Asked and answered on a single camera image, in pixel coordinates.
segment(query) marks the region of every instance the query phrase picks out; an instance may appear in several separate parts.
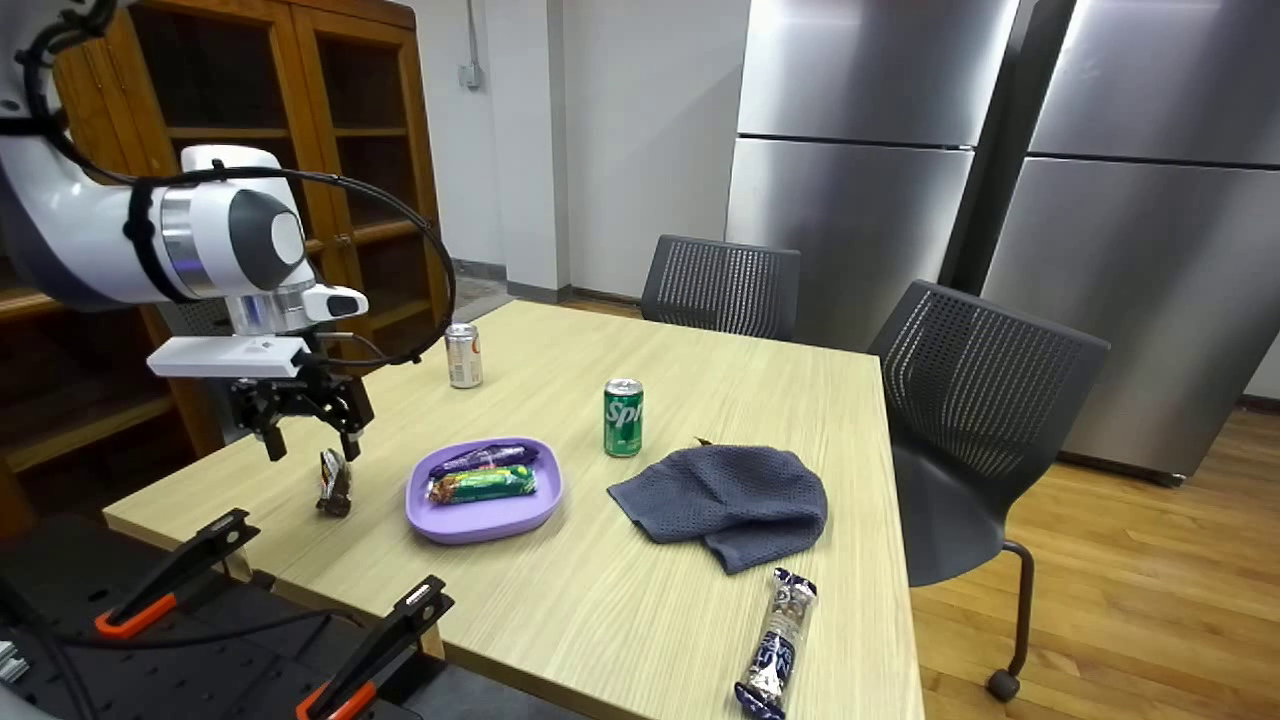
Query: gray towel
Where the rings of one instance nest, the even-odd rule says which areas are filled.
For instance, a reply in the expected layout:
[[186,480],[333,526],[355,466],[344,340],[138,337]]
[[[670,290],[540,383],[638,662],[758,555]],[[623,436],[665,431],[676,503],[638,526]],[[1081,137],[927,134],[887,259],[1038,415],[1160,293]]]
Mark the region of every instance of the gray towel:
[[775,450],[683,450],[607,498],[655,544],[704,540],[723,571],[806,551],[828,526],[821,475]]

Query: black metal frame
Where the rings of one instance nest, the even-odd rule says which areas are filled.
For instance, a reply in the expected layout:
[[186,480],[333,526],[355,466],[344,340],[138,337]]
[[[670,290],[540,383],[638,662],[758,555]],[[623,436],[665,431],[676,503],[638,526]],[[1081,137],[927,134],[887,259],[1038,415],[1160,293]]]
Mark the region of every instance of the black metal frame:
[[988,676],[988,693],[1009,705],[1020,693],[1020,671],[1027,666],[1027,648],[1033,648],[1033,596],[1038,596],[1038,555],[1016,544],[1005,540],[1005,551],[1013,551],[1020,560],[1020,578],[1016,578],[1016,629],[1013,629],[1013,662],[1009,667]]

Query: stainless steel refrigerator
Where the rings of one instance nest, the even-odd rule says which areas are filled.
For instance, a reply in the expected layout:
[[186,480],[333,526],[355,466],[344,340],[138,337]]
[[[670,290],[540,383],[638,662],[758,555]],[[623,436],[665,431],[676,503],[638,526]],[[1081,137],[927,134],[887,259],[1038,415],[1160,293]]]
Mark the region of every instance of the stainless steel refrigerator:
[[1280,330],[1280,5],[1081,0],[985,298],[1115,346],[1070,452],[1186,480]]
[[728,236],[799,254],[799,340],[942,281],[1020,0],[758,0]]

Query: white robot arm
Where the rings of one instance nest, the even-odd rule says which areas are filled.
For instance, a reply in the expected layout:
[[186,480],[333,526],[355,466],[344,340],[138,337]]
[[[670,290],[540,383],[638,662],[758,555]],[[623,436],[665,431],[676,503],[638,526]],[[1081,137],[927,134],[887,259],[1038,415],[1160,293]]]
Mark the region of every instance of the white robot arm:
[[173,337],[158,378],[233,382],[233,421],[285,457],[275,415],[320,415],[344,457],[374,421],[363,383],[337,378],[316,324],[363,318],[351,290],[308,268],[305,224],[275,157],[186,150],[175,181],[100,181],[51,116],[59,49],[100,38],[115,0],[0,0],[0,249],[68,309],[225,301],[233,337]]

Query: green soda can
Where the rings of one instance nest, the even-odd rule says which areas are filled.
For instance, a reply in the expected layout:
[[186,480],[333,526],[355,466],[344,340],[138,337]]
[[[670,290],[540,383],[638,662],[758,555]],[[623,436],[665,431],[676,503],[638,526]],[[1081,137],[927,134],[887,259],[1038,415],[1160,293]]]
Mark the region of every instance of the green soda can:
[[638,457],[645,444],[645,383],[618,378],[606,383],[606,457]]

